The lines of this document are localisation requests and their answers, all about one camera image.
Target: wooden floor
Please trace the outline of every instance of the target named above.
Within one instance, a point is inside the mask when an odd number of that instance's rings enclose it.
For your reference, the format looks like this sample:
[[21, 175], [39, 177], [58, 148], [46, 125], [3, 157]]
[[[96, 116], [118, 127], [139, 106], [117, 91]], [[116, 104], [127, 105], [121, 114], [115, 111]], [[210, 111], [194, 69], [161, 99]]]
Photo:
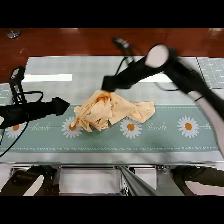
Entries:
[[21, 28], [21, 36], [9, 39], [0, 28], [0, 82], [12, 70], [25, 66], [30, 56], [121, 55], [112, 37], [136, 46], [146, 54], [156, 43], [176, 48], [180, 56], [224, 57], [222, 28]]

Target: white daisy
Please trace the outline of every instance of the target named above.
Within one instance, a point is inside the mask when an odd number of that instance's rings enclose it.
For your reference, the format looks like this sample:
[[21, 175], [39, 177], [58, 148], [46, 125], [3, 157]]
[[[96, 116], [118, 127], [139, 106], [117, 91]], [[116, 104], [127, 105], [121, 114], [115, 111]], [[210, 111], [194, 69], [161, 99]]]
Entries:
[[179, 128], [179, 131], [182, 131], [182, 135], [188, 138], [194, 138], [194, 136], [197, 136], [198, 132], [198, 124], [194, 120], [194, 118], [190, 117], [182, 117], [178, 121], [177, 127]]
[[131, 120], [129, 118], [124, 119], [121, 122], [120, 127], [121, 127], [120, 131], [123, 131], [123, 135], [125, 135], [126, 138], [130, 138], [130, 139], [135, 138], [136, 136], [139, 136], [142, 130], [141, 123]]
[[65, 122], [63, 122], [62, 125], [62, 131], [64, 132], [63, 135], [66, 135], [66, 138], [70, 137], [75, 138], [76, 136], [79, 136], [82, 134], [81, 130], [83, 130], [82, 127], [74, 125], [71, 126], [71, 123], [74, 121], [74, 117], [69, 117], [66, 119]]
[[25, 128], [26, 123], [17, 124], [12, 127], [6, 128], [6, 135], [8, 138], [17, 138], [22, 130]]

